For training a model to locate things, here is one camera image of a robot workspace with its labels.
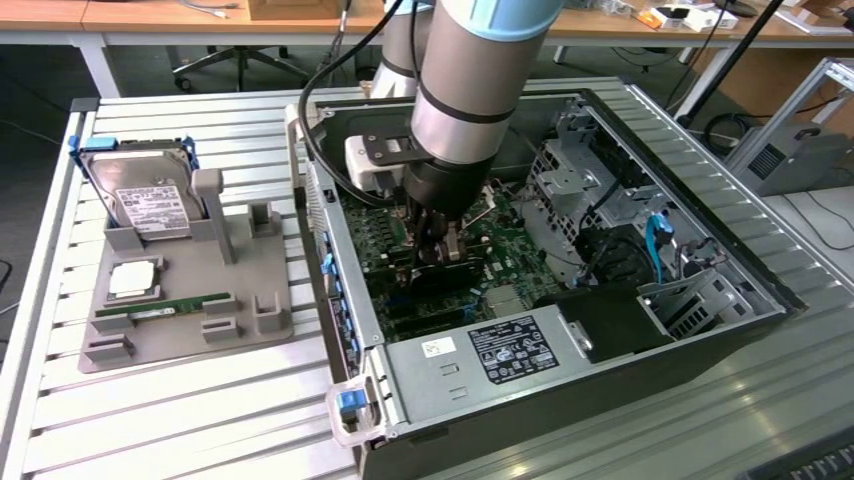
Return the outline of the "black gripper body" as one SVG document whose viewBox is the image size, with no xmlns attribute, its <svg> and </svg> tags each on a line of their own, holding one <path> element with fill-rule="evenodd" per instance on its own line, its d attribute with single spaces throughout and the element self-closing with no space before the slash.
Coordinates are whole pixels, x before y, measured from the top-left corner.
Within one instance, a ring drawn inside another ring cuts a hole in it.
<svg viewBox="0 0 854 480">
<path fill-rule="evenodd" d="M 471 164 L 412 162 L 404 167 L 403 189 L 427 210 L 459 220 L 479 198 L 492 162 L 492 159 Z"/>
</svg>

